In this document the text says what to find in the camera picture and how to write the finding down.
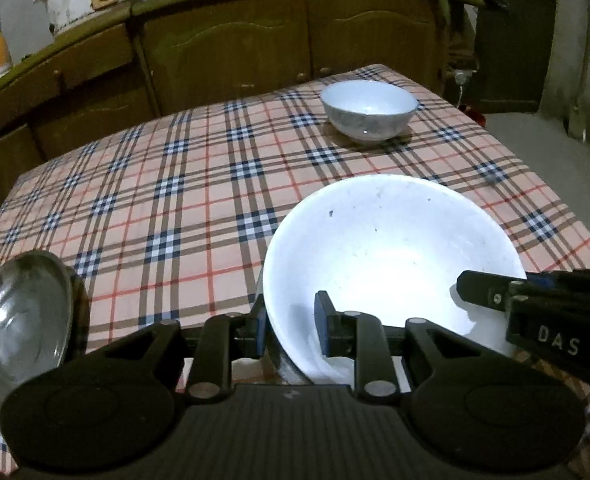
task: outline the table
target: table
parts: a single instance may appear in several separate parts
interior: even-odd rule
[[[345,79],[411,91],[420,106],[408,134],[364,149],[335,131],[319,94]],[[590,233],[535,173],[382,65],[177,113],[24,174],[0,209],[0,264],[40,248],[76,270],[91,300],[88,326],[75,334],[86,351],[163,319],[203,324],[248,312],[270,237],[303,197],[369,173],[410,174],[467,196],[502,226],[526,270],[590,268]],[[536,366],[590,404],[590,386]],[[236,362],[233,379],[279,381],[264,361]],[[590,471],[590,413],[571,467]],[[0,436],[0,470],[12,468]]]

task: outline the bowl rim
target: bowl rim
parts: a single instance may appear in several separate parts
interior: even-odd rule
[[[335,106],[335,105],[331,105],[325,95],[328,95],[328,91],[335,86],[338,85],[345,85],[345,84],[353,84],[353,83],[376,83],[378,85],[386,85],[386,86],[392,86],[398,90],[401,90],[402,92],[405,92],[406,94],[408,94],[412,100],[414,101],[414,106],[412,108],[410,108],[408,111],[405,112],[398,112],[395,114],[369,114],[367,112],[356,112],[355,110],[349,110],[348,108],[343,108],[343,107],[339,107],[339,106]],[[333,110],[340,110],[342,112],[348,112],[350,114],[356,114],[356,115],[361,115],[361,116],[366,116],[366,117],[373,117],[373,118],[389,118],[389,117],[397,117],[397,116],[401,116],[401,115],[407,115],[407,114],[412,114],[415,111],[417,111],[417,108],[419,107],[419,101],[417,100],[417,97],[415,97],[412,92],[406,90],[405,88],[402,88],[401,86],[397,86],[395,84],[392,83],[388,83],[385,81],[374,81],[373,79],[348,79],[345,81],[337,81],[335,83],[331,83],[328,86],[326,86],[322,91],[321,94],[319,94],[319,98],[322,101],[322,104],[324,106],[328,106],[329,108],[332,108]]]
[[[272,239],[270,240],[270,244],[268,244],[266,255],[264,257],[264,264],[262,267],[262,293],[264,294],[266,313],[268,315],[268,319],[270,320],[270,326],[273,330],[273,333],[276,336],[277,341],[279,342],[283,351],[288,355],[288,357],[291,359],[294,365],[307,378],[312,380],[313,383],[319,383],[319,381],[316,380],[314,376],[316,374],[319,374],[320,372],[324,372],[325,377],[330,379],[334,383],[340,382],[341,374],[334,370],[331,367],[331,365],[324,367],[324,369],[316,369],[314,366],[311,366],[309,363],[305,363],[304,360],[300,358],[299,351],[294,351],[294,345],[292,341],[288,338],[288,334],[286,333],[286,327],[283,323],[280,323],[280,314],[277,312],[278,309],[274,308],[274,300],[276,294],[274,292],[274,283],[270,280],[272,277],[272,268],[274,267],[274,262],[278,258],[278,256],[276,255],[276,251],[278,251],[280,248],[280,239],[287,235],[286,232],[288,231],[289,226],[296,223],[299,220],[299,216],[306,209],[306,206],[302,204],[304,204],[304,202],[306,202],[307,200],[308,204],[310,204],[314,200],[319,200],[326,194],[335,192],[335,190],[339,189],[340,187],[351,186],[352,181],[355,180],[387,180],[389,182],[397,181],[399,183],[410,182],[413,184],[431,188],[433,190],[437,190],[453,198],[459,203],[465,204],[467,207],[471,208],[471,211],[474,211],[475,214],[481,214],[488,218],[490,228],[497,233],[498,239],[500,238],[502,240],[502,250],[510,252],[510,264],[511,266],[514,266],[515,277],[524,279],[526,277],[526,273],[523,269],[523,264],[521,263],[518,250],[510,240],[510,237],[508,236],[506,231],[484,209],[479,207],[475,202],[473,202],[467,196],[461,194],[460,192],[457,192],[449,188],[448,186],[442,186],[441,184],[437,184],[436,182],[432,182],[424,178],[398,173],[364,174],[354,177],[342,178],[341,180],[332,182],[327,186],[324,186],[321,189],[316,190],[315,192],[311,193],[303,200],[301,200],[299,203],[297,203],[297,205],[293,209],[291,209],[291,211],[286,215],[286,217],[280,222],[277,230],[275,231],[275,234],[272,236]]]

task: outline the cabinet drawer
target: cabinet drawer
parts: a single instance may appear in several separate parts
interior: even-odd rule
[[[123,23],[73,44],[0,90],[0,130],[66,90],[126,65],[133,58]]]
[[[17,178],[44,162],[26,124],[3,136],[0,139],[0,206]]]
[[[237,0],[145,22],[146,59],[162,113],[309,79],[306,0]]]
[[[313,77],[372,63],[439,91],[446,61],[433,0],[308,0]]]
[[[154,118],[143,77],[130,65],[42,105],[30,125],[47,159]]]

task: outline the tablecloth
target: tablecloth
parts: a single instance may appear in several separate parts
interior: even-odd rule
[[[389,82],[417,97],[408,134],[364,149],[326,120],[331,82]],[[590,233],[535,173],[446,101],[382,65],[140,124],[21,176],[0,209],[0,264],[49,250],[84,280],[92,351],[162,319],[247,312],[271,235],[307,195],[369,173],[448,186],[508,234],[526,270],[590,268]],[[546,363],[590,405],[590,386]],[[276,380],[266,362],[237,381]],[[590,470],[587,432],[571,462]],[[14,467],[0,435],[0,470]]]

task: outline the screw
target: screw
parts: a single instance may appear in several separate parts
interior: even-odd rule
[[[212,399],[219,393],[215,383],[196,383],[188,387],[188,393],[196,399]]]
[[[370,381],[364,390],[373,397],[387,397],[397,391],[397,387],[390,381]]]

